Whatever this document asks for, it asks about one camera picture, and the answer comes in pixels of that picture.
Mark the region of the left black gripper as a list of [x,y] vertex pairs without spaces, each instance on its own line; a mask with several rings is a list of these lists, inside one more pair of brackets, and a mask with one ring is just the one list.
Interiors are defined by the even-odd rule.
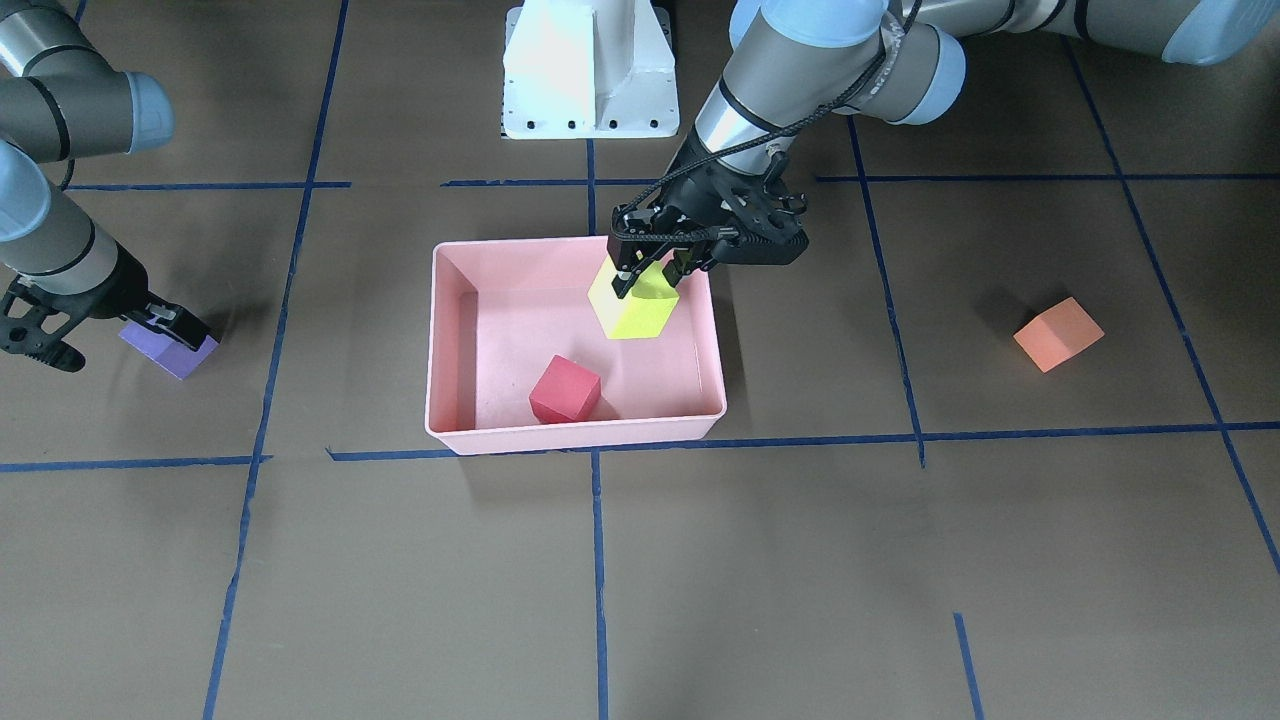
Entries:
[[788,141],[776,138],[742,155],[763,160],[763,169],[741,172],[731,164],[735,155],[713,152],[690,133],[653,187],[613,209],[607,247],[618,300],[662,258],[666,282],[680,283],[719,264],[788,265],[808,249],[800,220],[806,197],[782,178]]

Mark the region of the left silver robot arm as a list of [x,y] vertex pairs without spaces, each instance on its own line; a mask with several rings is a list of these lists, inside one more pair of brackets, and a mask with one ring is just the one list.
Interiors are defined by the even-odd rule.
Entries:
[[1207,67],[1276,14],[1275,1],[740,1],[731,58],[669,168],[612,211],[605,292],[792,263],[808,246],[806,200],[782,178],[795,137],[832,114],[936,120],[963,90],[964,38],[1046,31]]

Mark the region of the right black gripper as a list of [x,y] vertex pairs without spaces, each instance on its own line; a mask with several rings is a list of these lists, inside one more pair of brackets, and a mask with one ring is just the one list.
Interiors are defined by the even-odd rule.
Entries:
[[84,355],[65,337],[87,319],[131,315],[134,324],[198,351],[212,331],[188,309],[148,292],[145,266],[120,250],[116,264],[97,287],[72,295],[54,293],[33,281],[13,279],[3,295],[1,348],[59,372],[84,368]]

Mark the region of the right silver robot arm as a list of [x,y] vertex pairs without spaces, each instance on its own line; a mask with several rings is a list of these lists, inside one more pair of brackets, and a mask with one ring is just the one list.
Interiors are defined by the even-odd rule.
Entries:
[[132,347],[188,377],[218,347],[210,327],[152,293],[145,266],[44,172],[161,147],[175,129],[170,99],[152,76],[114,69],[56,1],[5,1],[1,46],[1,256],[15,273],[3,350],[76,373],[84,356],[67,334],[118,318]]

